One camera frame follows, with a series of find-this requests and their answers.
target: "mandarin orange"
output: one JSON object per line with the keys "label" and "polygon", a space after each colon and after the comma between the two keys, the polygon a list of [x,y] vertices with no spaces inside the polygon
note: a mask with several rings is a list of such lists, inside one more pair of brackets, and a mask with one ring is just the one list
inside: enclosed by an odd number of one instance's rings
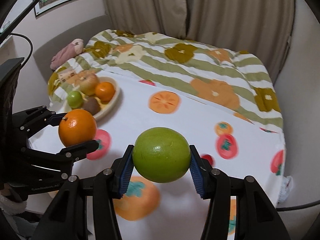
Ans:
{"label": "mandarin orange", "polygon": [[65,147],[93,140],[97,124],[88,111],[74,109],[67,113],[59,124],[59,137]]}
{"label": "mandarin orange", "polygon": [[110,82],[101,82],[96,86],[95,94],[103,102],[109,102],[114,94],[115,88]]}

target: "fruit bowl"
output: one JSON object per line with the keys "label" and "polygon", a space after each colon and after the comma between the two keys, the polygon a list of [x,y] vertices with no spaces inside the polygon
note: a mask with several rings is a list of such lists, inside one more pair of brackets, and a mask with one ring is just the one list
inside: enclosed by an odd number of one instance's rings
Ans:
{"label": "fruit bowl", "polygon": [[[115,94],[112,97],[112,99],[106,104],[101,103],[100,99],[95,97],[101,107],[101,110],[93,116],[96,121],[99,121],[100,119],[102,119],[106,114],[108,114],[112,110],[112,108],[115,106],[116,101],[117,101],[119,94],[120,94],[120,87],[118,86],[118,83],[113,78],[110,78],[110,77],[98,77],[98,78],[99,78],[100,83],[101,82],[110,82],[113,85],[113,87],[115,88]],[[70,112],[72,110],[72,108],[68,105],[67,100],[64,101],[63,106],[62,106],[62,110],[65,113]]]}

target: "headboard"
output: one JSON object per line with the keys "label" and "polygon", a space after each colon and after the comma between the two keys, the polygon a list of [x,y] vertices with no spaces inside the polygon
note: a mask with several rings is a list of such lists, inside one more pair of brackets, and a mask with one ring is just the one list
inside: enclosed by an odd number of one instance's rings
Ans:
{"label": "headboard", "polygon": [[113,29],[112,23],[108,15],[102,15],[80,23],[42,45],[33,53],[33,56],[43,78],[49,80],[52,74],[51,59],[67,44],[80,38],[84,40],[85,45],[92,36],[106,29]]}

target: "onion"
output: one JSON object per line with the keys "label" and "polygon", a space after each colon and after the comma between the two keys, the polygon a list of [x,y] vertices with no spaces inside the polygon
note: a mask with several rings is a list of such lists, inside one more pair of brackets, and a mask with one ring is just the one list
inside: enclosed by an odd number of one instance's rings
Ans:
{"label": "onion", "polygon": [[94,90],[98,84],[99,78],[94,73],[90,73],[81,78],[80,91],[87,96],[92,96],[94,95]]}

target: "orange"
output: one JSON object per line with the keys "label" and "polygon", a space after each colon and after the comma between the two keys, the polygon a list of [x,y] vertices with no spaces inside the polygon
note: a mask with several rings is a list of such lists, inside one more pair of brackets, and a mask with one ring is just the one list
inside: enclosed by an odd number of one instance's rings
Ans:
{"label": "orange", "polygon": [[152,95],[149,99],[149,108],[159,114],[171,114],[180,104],[180,97],[173,92],[161,91]]}
{"label": "orange", "polygon": [[214,130],[218,136],[222,134],[232,134],[233,128],[227,122],[219,122],[214,127]]}
{"label": "orange", "polygon": [[65,147],[91,141],[97,131],[93,116],[83,109],[67,113],[59,124],[59,137]]}
{"label": "orange", "polygon": [[96,86],[95,94],[103,102],[109,102],[115,94],[115,88],[110,82],[101,82]]}
{"label": "orange", "polygon": [[114,199],[115,212],[123,219],[136,221],[151,214],[160,203],[160,192],[149,180],[132,176],[127,193]]}

